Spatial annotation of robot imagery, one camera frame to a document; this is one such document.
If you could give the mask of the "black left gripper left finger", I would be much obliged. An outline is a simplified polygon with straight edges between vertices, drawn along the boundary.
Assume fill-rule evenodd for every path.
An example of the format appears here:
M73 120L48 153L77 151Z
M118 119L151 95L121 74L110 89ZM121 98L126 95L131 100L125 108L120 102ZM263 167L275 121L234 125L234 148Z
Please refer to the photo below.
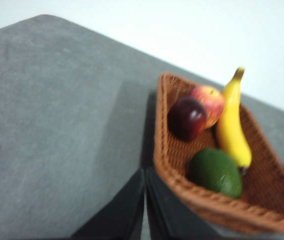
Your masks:
M77 240L128 240L144 213L145 175L138 169L113 199L74 234Z

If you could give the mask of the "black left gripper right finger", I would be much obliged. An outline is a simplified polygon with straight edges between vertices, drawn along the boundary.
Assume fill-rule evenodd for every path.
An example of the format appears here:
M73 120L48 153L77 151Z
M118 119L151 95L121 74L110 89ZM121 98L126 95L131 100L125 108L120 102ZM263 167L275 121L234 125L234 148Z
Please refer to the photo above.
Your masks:
M146 184L155 219L166 240L227 239L190 210L152 167L146 170Z

